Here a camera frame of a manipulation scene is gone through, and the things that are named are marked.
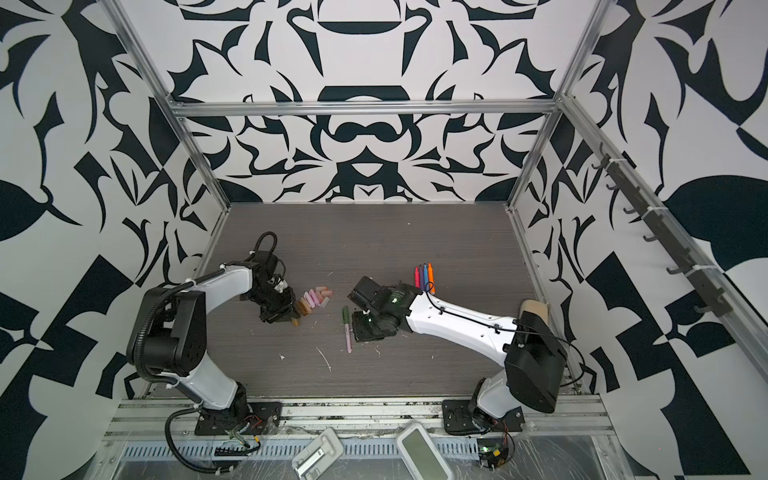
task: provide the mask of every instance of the black motor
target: black motor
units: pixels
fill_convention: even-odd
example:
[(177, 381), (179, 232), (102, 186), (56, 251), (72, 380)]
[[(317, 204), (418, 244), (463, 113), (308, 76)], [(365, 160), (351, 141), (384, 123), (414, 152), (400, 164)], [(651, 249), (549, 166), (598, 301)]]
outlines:
[[(272, 237), (272, 247), (269, 250), (259, 250), (261, 241)], [(241, 300), (250, 300), (261, 306), (259, 318), (263, 322), (289, 322), (299, 318), (296, 310), (296, 294), (285, 281), (285, 263), (274, 254), (277, 247), (277, 235), (274, 232), (264, 232), (256, 241), (256, 246), (250, 251), (248, 258), (242, 262), (230, 262), (227, 265), (245, 266), (253, 272), (253, 287), (240, 295)], [(275, 273), (277, 264), (283, 266), (282, 273)]]

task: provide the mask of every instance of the hook rack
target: hook rack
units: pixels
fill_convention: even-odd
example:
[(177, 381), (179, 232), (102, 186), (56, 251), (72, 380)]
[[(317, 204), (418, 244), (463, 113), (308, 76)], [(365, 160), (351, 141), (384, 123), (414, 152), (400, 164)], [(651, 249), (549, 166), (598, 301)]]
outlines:
[(733, 311), (730, 303), (723, 298), (723, 288), (719, 288), (713, 281), (713, 277), (706, 272), (708, 269), (716, 269), (717, 266), (699, 265), (697, 261), (691, 259), (690, 248), (685, 247), (675, 234), (676, 230), (672, 227), (674, 219), (669, 209), (651, 205), (648, 200), (650, 197), (644, 194), (641, 185), (630, 179), (630, 174), (627, 174), (621, 165), (625, 162), (621, 160), (623, 159), (606, 160), (604, 158), (601, 167), (605, 167), (608, 176), (614, 181), (614, 185), (607, 186), (608, 189), (620, 190), (632, 205), (631, 209), (624, 208), (624, 212), (626, 214), (640, 213), (641, 219), (653, 234), (650, 237), (643, 236), (643, 240), (661, 243), (675, 264), (674, 268), (667, 268), (670, 275), (685, 274), (685, 277), (707, 305), (704, 308), (697, 307), (698, 313), (712, 312), (716, 316), (723, 316)]

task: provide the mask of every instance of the green marker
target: green marker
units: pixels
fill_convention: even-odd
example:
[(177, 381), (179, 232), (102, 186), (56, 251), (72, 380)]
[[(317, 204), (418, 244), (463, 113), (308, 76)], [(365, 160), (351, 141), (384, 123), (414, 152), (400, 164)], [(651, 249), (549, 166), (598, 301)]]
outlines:
[(344, 334), (346, 335), (346, 352), (352, 353), (352, 339), (349, 338), (349, 307), (347, 305), (341, 309), (341, 316), (344, 323)]

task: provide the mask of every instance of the gray screen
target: gray screen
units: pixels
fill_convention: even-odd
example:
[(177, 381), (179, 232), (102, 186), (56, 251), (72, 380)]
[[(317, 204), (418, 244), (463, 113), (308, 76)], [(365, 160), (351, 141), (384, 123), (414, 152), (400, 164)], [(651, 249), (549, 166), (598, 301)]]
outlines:
[(435, 454), (429, 448), (429, 444), (419, 430), (414, 430), (402, 440), (402, 446), (408, 450), (416, 469), (422, 474), (424, 480), (447, 480), (445, 470), (437, 461)]

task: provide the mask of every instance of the beige sponge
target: beige sponge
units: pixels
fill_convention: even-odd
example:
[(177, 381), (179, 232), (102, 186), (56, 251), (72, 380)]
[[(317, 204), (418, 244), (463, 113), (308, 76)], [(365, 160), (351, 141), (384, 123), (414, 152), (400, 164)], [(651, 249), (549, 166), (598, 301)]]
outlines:
[(548, 311), (546, 303), (537, 300), (526, 300), (520, 306), (520, 316), (523, 316), (523, 312), (531, 312), (538, 315), (547, 325), (549, 325)]

